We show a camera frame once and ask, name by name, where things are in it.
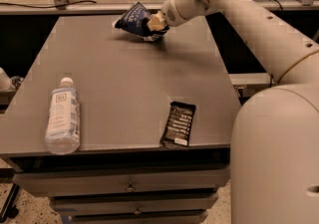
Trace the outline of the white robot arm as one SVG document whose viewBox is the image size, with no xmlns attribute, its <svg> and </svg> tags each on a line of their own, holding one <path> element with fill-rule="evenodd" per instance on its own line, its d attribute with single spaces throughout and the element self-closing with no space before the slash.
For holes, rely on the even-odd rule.
<svg viewBox="0 0 319 224">
<path fill-rule="evenodd" d="M 319 45 L 253 0 L 165 0 L 151 30 L 220 12 L 274 86 L 238 112 L 232 224 L 319 224 Z"/>
</svg>

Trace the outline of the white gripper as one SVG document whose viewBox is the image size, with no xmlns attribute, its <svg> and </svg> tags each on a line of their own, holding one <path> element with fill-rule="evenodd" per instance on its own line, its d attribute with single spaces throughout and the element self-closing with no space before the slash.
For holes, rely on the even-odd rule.
<svg viewBox="0 0 319 224">
<path fill-rule="evenodd" d="M 185 23 L 186 20 L 179 14 L 175 0 L 165 0 L 161 6 L 161 11 L 153 14 L 147 25 L 150 31 L 163 30 L 167 24 L 170 26 L 179 26 Z"/>
</svg>

